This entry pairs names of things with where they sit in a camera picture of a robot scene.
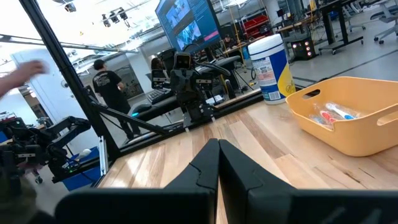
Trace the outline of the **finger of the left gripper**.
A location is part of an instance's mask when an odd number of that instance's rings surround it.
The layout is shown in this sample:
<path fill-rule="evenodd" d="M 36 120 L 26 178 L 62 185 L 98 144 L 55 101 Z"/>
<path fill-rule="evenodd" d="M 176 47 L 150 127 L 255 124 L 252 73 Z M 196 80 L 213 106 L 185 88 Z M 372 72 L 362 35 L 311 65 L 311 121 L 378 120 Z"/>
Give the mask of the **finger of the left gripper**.
<path fill-rule="evenodd" d="M 172 70 L 170 73 L 170 88 L 175 92 L 181 92 L 184 89 L 183 70 Z"/>
<path fill-rule="evenodd" d="M 197 73 L 194 70 L 187 70 L 186 71 L 186 76 L 185 76 L 185 91 L 192 91 L 196 92 L 197 91 Z"/>

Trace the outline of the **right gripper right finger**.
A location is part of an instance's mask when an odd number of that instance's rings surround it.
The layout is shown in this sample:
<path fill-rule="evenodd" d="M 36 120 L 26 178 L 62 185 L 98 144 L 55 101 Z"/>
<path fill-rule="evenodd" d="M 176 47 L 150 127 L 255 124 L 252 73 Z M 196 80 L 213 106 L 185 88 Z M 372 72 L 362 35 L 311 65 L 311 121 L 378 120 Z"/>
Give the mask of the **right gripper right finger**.
<path fill-rule="evenodd" d="M 287 223 L 293 186 L 220 140 L 219 177 L 229 223 Z"/>

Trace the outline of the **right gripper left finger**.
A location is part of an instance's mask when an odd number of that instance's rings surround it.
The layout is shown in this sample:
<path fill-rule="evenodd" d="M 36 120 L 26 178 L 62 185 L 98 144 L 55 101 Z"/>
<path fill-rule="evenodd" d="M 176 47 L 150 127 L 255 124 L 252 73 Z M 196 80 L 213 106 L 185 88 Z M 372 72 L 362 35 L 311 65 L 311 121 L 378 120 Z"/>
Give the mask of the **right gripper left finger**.
<path fill-rule="evenodd" d="M 220 145 L 210 139 L 165 189 L 172 195 L 165 206 L 166 223 L 215 223 Z"/>

